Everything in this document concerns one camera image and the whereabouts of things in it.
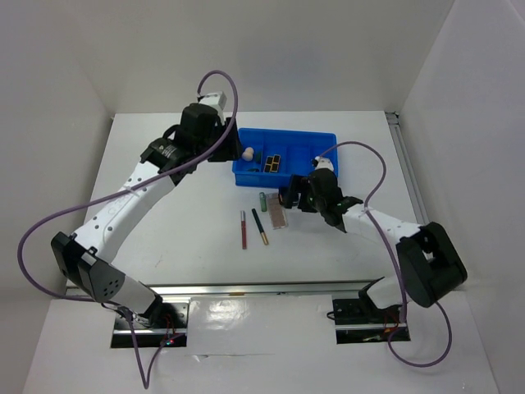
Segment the black compact case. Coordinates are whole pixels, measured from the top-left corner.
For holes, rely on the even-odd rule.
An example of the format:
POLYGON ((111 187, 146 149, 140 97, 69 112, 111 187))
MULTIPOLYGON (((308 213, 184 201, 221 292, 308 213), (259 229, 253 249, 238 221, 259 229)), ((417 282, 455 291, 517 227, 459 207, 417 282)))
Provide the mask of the black compact case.
POLYGON ((279 199, 280 205, 283 208, 286 208, 286 209, 293 208, 294 197, 290 193, 279 193, 278 199, 279 199))

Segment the beige makeup sponge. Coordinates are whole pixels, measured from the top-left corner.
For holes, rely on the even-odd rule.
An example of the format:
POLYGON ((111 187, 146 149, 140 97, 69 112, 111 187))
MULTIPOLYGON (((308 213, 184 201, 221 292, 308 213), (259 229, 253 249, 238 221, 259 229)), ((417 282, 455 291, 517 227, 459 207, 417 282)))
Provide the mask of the beige makeup sponge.
POLYGON ((244 152, 241 154, 241 158, 245 162, 252 162, 254 157, 254 149, 252 147, 247 147, 244 152))

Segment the clear eyeshadow palette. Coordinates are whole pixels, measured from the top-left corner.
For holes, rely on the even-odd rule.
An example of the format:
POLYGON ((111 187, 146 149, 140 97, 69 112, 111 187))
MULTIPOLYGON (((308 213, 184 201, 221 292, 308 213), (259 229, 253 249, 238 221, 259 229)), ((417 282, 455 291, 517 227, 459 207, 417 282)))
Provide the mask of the clear eyeshadow palette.
POLYGON ((288 222, 285 209, 281 206, 280 195, 278 193, 271 193, 265 194, 265 197, 272 228, 274 230, 286 228, 288 222))

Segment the green lip balm tube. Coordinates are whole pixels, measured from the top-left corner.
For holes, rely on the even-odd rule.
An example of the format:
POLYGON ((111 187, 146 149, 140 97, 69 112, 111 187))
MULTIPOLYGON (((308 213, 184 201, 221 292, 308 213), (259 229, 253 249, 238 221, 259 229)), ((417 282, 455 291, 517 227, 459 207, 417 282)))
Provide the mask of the green lip balm tube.
POLYGON ((264 192, 259 193, 259 202, 260 202, 261 211, 266 212, 267 211, 267 198, 264 192))

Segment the black gold lipstick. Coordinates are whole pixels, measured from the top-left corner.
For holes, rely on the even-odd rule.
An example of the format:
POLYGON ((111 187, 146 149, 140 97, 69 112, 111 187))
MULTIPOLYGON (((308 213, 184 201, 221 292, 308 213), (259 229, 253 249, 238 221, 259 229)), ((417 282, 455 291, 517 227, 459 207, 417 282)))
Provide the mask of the black gold lipstick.
POLYGON ((272 171, 273 161, 274 161, 274 157, 273 156, 268 156, 267 157, 265 165, 264 165, 264 169, 263 169, 264 172, 271 172, 272 171))
POLYGON ((272 156, 270 172, 278 172, 279 171, 279 167, 280 167, 280 163, 281 163, 281 156, 280 155, 275 154, 274 156, 272 156))

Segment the dark green gold pencil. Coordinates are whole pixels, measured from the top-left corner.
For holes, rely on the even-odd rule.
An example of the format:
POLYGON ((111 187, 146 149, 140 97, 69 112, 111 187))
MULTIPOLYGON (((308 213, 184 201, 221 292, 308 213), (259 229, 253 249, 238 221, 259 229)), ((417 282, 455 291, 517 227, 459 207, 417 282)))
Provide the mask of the dark green gold pencil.
POLYGON ((258 216, 258 212, 257 212, 257 210, 256 210, 255 208, 252 208, 252 209, 251 209, 251 213, 252 213, 252 215, 253 215, 253 219, 254 219, 255 224, 256 224, 256 226, 257 226, 258 232, 259 232, 259 234, 260 234, 260 236, 261 236, 261 238, 262 238, 262 242, 263 242, 263 244, 264 244, 264 245, 269 245, 269 241, 268 241, 268 238, 267 238, 266 232, 265 232, 264 229, 263 229, 263 225, 262 225, 261 220, 260 220, 260 218, 259 218, 259 216, 258 216))

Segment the red lip gloss tube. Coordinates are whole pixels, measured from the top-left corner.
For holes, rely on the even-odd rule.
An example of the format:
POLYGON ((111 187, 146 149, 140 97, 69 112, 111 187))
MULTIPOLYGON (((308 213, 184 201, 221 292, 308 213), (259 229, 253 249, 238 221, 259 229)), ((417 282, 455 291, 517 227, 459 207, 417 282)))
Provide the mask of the red lip gloss tube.
POLYGON ((240 211, 240 225, 241 225, 242 250, 246 250, 247 249, 247 231, 246 231, 246 214, 244 210, 240 211))

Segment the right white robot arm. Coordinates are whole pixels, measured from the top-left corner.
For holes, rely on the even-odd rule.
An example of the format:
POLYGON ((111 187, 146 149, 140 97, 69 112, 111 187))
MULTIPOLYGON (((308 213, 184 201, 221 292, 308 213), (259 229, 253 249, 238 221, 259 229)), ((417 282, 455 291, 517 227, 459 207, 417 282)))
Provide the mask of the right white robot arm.
POLYGON ((387 309, 412 301, 423 308, 436 304, 468 278, 457 250, 444 227, 405 222, 345 196, 334 172, 317 169, 309 176, 293 175, 279 189, 283 208, 320 214, 325 223, 344 233, 361 236, 394 259, 394 275, 380 277, 358 293, 358 312, 368 322, 387 309))

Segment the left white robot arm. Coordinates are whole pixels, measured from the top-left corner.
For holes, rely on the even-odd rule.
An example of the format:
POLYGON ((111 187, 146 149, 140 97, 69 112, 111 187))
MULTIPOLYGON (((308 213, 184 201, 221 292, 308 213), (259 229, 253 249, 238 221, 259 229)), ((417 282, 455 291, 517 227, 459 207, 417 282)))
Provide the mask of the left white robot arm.
POLYGON ((141 282, 125 275, 112 261, 142 218, 182 179, 194 172, 191 160, 213 145, 211 162, 235 161, 241 144, 235 121, 224 115, 222 99, 211 94, 184 108, 180 122, 151 142, 121 187, 122 195, 72 234, 57 233, 52 251, 68 280, 99 304, 128 309, 145 328, 158 327, 174 310, 141 282))

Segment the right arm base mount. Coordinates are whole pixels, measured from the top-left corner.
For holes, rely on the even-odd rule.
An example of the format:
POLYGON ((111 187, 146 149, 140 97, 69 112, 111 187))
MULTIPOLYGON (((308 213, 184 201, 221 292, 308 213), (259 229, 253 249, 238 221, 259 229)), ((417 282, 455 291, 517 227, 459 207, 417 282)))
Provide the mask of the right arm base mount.
POLYGON ((388 342, 392 333, 392 341, 410 341, 407 324, 399 320, 400 310, 400 305, 374 309, 359 298, 335 298, 326 317, 335 324, 338 345, 388 342))

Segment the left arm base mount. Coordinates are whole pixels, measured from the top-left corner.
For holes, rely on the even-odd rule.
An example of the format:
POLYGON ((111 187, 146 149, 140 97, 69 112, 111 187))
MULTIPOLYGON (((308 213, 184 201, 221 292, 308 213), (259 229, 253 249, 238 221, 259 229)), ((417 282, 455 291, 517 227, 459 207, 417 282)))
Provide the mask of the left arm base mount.
MULTIPOLYGON (((153 325, 138 316, 132 319, 136 340, 139 348, 156 348, 167 341, 166 348, 187 346, 187 326, 189 320, 188 297, 167 297, 165 301, 171 305, 168 314, 162 315, 153 325)), ((112 329, 112 349, 131 349, 133 341, 130 325, 125 318, 116 313, 112 329)))

